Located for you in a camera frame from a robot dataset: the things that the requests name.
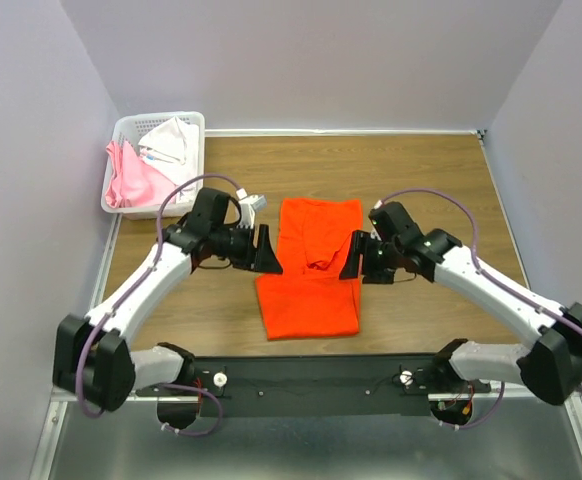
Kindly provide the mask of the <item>orange t shirt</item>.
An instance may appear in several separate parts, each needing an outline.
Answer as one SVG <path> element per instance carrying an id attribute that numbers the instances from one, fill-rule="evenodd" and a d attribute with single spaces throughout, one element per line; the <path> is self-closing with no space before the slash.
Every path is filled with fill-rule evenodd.
<path id="1" fill-rule="evenodd" d="M 281 274 L 255 280 L 269 340 L 353 336 L 360 331 L 361 283 L 341 280 L 351 237 L 362 227 L 358 199 L 287 198 L 276 257 Z"/>

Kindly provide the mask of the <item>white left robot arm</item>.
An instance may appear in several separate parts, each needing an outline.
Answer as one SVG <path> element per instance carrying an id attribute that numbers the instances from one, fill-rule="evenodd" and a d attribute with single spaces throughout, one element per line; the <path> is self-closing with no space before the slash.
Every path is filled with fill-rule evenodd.
<path id="1" fill-rule="evenodd" d="M 136 352 L 130 346 L 166 295 L 210 257 L 240 270 L 281 273 L 268 226 L 255 223 L 266 205 L 264 196 L 243 189 L 202 188 L 190 212 L 159 228 L 146 259 L 112 295 L 85 316 L 60 322 L 53 384 L 94 405 L 96 414 L 113 412 L 130 393 L 154 385 L 185 393 L 196 380 L 191 353 L 168 343 Z"/>

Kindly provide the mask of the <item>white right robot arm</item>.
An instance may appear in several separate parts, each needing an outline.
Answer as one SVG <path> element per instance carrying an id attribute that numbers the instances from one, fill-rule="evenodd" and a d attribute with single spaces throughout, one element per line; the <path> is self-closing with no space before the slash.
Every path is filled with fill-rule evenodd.
<path id="1" fill-rule="evenodd" d="M 391 284 L 403 270 L 462 295 L 518 339 L 515 344 L 456 339 L 416 375 L 417 382 L 445 392 L 465 381 L 512 383 L 550 405 L 563 404 L 581 387 L 581 304 L 565 307 L 531 292 L 442 229 L 423 233 L 399 202 L 377 204 L 369 218 L 372 231 L 351 236 L 340 279 Z"/>

